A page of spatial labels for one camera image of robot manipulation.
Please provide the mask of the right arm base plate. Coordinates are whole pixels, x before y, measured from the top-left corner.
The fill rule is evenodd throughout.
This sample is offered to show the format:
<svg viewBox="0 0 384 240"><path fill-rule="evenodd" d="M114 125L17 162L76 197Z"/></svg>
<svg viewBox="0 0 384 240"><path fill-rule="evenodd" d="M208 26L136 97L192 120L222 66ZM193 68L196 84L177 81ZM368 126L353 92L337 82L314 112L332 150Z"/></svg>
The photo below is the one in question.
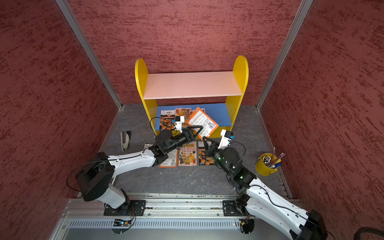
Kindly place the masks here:
<svg viewBox="0 0 384 240"><path fill-rule="evenodd" d="M225 217L247 217L249 215L244 204L238 201L223 201L223 212Z"/></svg>

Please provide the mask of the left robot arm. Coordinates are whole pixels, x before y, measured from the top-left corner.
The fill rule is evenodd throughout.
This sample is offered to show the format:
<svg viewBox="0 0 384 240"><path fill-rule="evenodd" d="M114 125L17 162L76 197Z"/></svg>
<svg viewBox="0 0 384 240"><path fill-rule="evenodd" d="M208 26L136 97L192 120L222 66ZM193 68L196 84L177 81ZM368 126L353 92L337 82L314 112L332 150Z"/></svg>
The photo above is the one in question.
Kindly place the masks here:
<svg viewBox="0 0 384 240"><path fill-rule="evenodd" d="M136 169L160 165L168 158L168 153L193 142L202 130L202 126L189 126L175 136L170 130L162 130L155 136L154 145L133 154L108 156L104 152L97 153L95 160L85 164L76 174L83 200L99 201L112 209L129 206L128 196L112 184L112 179Z"/></svg>

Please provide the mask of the orange seed bag shelf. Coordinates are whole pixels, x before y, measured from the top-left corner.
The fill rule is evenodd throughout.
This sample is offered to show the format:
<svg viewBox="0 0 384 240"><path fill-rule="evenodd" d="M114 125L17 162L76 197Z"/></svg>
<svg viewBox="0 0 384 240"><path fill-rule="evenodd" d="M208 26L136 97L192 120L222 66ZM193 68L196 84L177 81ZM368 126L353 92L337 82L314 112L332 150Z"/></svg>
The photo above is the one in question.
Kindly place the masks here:
<svg viewBox="0 0 384 240"><path fill-rule="evenodd" d="M219 127L219 124L217 124L212 118L210 118L207 114L203 116L194 116L189 117L186 120L186 124L188 126L203 126L203 130L200 132L198 137L202 140L203 137L209 138L213 132Z"/></svg>

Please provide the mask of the sunflower shop seed bag top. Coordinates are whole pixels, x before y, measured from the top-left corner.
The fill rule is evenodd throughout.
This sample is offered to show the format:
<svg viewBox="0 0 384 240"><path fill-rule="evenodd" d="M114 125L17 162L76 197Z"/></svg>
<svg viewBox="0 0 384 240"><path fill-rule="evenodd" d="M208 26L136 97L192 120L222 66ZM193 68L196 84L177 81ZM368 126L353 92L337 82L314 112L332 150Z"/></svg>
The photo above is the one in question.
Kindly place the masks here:
<svg viewBox="0 0 384 240"><path fill-rule="evenodd" d="M197 165L197 142L183 145L178 153L178 165L184 167L195 167Z"/></svg>

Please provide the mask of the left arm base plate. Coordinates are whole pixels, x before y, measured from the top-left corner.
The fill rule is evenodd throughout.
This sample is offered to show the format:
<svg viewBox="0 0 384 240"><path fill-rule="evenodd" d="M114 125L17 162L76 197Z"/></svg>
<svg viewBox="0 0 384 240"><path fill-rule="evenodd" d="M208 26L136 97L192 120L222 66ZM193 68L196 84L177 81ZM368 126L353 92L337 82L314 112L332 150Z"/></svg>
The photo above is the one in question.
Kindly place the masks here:
<svg viewBox="0 0 384 240"><path fill-rule="evenodd" d="M146 208L145 200L128 200L117 209L113 209L109 205L105 205L104 216L143 216Z"/></svg>

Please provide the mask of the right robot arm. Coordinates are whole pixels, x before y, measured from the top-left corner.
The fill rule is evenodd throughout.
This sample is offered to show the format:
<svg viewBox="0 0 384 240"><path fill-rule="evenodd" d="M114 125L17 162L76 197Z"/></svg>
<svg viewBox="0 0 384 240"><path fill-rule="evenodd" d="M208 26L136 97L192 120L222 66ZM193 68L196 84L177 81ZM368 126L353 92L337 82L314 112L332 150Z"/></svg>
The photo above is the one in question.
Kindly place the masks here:
<svg viewBox="0 0 384 240"><path fill-rule="evenodd" d="M325 240L329 234L322 216L294 205L267 187L260 178L243 166L233 148L204 137L205 154L222 169L227 181L239 193L236 209L241 214L263 220L291 240Z"/></svg>

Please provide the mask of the marigold seed bag top shelf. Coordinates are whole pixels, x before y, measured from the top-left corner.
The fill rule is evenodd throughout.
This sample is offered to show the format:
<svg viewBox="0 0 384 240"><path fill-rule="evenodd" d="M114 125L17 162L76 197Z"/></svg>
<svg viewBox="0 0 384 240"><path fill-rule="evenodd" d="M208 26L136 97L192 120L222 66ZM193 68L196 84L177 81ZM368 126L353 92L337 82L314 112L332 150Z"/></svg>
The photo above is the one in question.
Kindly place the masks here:
<svg viewBox="0 0 384 240"><path fill-rule="evenodd" d="M214 165L214 160L211 157L208 157L203 148L198 150L198 164L199 166L211 166Z"/></svg>

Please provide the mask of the orange bordered seed bag top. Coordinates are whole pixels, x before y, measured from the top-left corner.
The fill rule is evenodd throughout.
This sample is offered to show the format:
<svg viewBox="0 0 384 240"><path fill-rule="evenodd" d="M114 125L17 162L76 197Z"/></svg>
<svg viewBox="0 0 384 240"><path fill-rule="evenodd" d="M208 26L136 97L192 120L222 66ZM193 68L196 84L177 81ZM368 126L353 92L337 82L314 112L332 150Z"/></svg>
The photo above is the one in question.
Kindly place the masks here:
<svg viewBox="0 0 384 240"><path fill-rule="evenodd" d="M175 149L170 153L168 153L168 158L164 162L162 162L159 165L159 167L160 168L176 168L178 165L178 159L177 159L178 153L179 153L178 149Z"/></svg>

